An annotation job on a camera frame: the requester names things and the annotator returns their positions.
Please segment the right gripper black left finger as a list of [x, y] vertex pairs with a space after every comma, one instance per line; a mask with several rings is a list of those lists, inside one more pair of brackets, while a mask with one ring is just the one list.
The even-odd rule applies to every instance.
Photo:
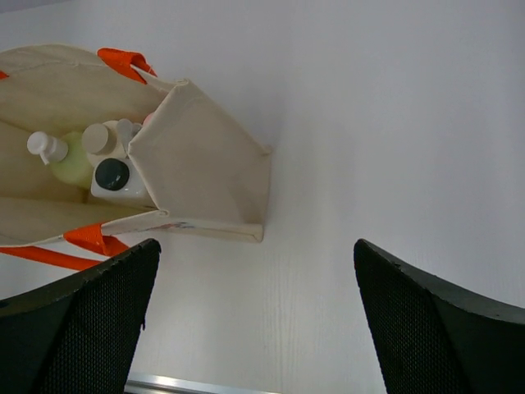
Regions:
[[3, 393], [123, 393], [160, 262], [147, 239], [1, 301]]

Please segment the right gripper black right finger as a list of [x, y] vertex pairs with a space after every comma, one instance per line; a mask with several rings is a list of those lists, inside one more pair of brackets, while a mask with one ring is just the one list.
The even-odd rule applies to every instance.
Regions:
[[522, 393], [524, 310], [364, 239], [354, 270], [389, 393]]

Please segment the white square bottle black cap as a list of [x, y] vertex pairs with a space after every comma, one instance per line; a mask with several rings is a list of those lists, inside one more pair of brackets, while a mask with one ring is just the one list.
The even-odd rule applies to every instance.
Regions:
[[94, 169], [91, 194], [101, 199], [147, 199], [141, 175], [128, 158], [106, 158]]

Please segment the beige canvas bag orange handles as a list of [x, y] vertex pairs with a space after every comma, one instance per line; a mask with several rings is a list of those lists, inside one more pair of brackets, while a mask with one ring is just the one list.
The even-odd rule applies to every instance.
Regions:
[[[105, 121], [142, 125], [126, 146], [152, 204], [126, 207], [59, 181], [26, 142], [63, 137]], [[1, 54], [1, 251], [83, 270], [92, 259], [48, 249], [65, 241], [112, 257], [120, 235], [164, 229], [259, 242], [271, 151], [192, 81], [160, 80], [136, 52], [90, 52], [65, 44]]]

